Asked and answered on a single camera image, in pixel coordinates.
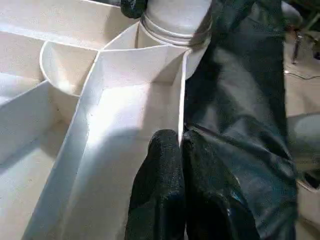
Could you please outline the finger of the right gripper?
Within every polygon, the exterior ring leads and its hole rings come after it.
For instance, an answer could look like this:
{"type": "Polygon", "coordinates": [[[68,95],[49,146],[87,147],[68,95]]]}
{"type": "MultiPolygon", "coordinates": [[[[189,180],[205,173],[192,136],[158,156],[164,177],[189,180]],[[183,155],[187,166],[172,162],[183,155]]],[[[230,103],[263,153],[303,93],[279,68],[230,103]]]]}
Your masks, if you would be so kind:
{"type": "Polygon", "coordinates": [[[121,12],[130,19],[140,18],[147,9],[148,0],[121,0],[121,12]]]}

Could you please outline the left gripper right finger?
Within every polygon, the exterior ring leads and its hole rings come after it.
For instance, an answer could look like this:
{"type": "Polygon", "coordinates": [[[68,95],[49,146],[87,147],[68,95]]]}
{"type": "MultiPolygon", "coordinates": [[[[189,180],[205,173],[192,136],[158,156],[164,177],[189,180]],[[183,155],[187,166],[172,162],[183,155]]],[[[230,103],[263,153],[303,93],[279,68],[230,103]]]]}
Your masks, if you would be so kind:
{"type": "Polygon", "coordinates": [[[239,182],[213,145],[189,130],[182,143],[186,232],[190,240],[258,240],[239,182]]]}

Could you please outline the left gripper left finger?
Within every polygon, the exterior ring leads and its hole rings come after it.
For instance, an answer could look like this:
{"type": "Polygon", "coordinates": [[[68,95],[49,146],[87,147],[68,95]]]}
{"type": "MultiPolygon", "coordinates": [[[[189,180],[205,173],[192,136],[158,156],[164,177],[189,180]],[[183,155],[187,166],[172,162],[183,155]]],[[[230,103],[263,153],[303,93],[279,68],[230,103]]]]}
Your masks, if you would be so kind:
{"type": "Polygon", "coordinates": [[[174,130],[157,131],[132,185],[128,240],[182,240],[185,234],[183,162],[174,130]]]}

